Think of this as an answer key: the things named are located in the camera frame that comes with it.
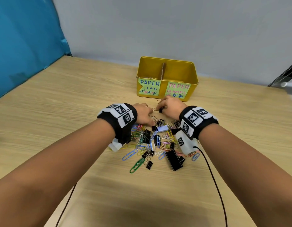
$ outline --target green label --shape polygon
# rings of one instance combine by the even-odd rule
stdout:
[[[189,91],[191,84],[168,82],[165,96],[172,96],[175,98],[184,99]]]
[[[161,86],[160,80],[139,78],[139,83],[142,86],[141,89],[139,90],[139,94],[150,96],[159,95],[159,88]]]

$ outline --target forearm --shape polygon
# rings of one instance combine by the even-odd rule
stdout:
[[[114,136],[110,124],[97,119],[2,178],[0,226],[43,226]]]
[[[199,140],[258,226],[292,226],[292,176],[217,124],[205,127]]]

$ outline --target white wall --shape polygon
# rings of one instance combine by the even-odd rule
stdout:
[[[53,0],[73,56],[268,85],[292,65],[292,0]]]

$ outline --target wooden table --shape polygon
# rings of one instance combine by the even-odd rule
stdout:
[[[136,67],[63,57],[0,99],[0,178],[116,102],[156,106],[136,95]],[[292,101],[277,88],[199,77],[188,105],[220,124],[292,175]],[[203,157],[172,171],[167,159],[129,170],[129,150],[106,150],[78,182],[60,226],[224,226],[224,214]],[[253,221],[211,164],[229,226]],[[46,226],[55,226],[64,198]]]

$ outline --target blue fabric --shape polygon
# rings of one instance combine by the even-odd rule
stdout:
[[[0,97],[70,54],[52,0],[0,0]]]

